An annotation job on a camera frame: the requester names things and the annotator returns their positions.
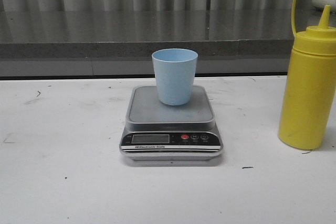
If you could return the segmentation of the light blue plastic cup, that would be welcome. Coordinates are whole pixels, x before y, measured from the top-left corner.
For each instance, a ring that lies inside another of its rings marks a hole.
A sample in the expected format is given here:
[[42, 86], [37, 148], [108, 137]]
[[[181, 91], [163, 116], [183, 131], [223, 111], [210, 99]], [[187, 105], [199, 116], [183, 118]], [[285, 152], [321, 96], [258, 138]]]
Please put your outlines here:
[[159, 100], [172, 106], [191, 99], [198, 53], [189, 49], [161, 49], [152, 54]]

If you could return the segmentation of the silver digital kitchen scale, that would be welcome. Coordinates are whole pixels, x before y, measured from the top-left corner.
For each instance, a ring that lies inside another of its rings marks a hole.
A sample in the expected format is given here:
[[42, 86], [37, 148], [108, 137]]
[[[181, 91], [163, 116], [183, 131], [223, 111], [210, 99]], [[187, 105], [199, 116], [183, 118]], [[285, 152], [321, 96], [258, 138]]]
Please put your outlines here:
[[207, 161], [224, 149], [202, 86], [177, 106], [162, 103], [155, 86], [134, 88], [119, 148], [135, 161]]

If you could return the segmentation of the grey stone counter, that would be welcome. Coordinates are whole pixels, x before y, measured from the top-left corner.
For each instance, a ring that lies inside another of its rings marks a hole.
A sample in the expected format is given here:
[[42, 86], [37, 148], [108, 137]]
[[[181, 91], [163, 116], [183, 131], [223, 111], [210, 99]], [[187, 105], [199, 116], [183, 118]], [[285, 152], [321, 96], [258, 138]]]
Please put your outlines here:
[[149, 77], [165, 48], [199, 77], [284, 74], [292, 44], [288, 9], [2, 12], [1, 78]]

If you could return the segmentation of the yellow squeeze bottle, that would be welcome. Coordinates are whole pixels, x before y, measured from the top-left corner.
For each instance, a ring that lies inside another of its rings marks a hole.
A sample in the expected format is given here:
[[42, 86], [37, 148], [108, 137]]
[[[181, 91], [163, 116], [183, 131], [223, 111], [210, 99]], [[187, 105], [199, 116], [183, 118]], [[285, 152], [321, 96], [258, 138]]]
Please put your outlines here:
[[301, 150], [321, 146], [335, 95], [335, 28], [329, 25], [331, 6], [325, 5], [319, 23], [294, 35], [283, 98], [278, 137]]

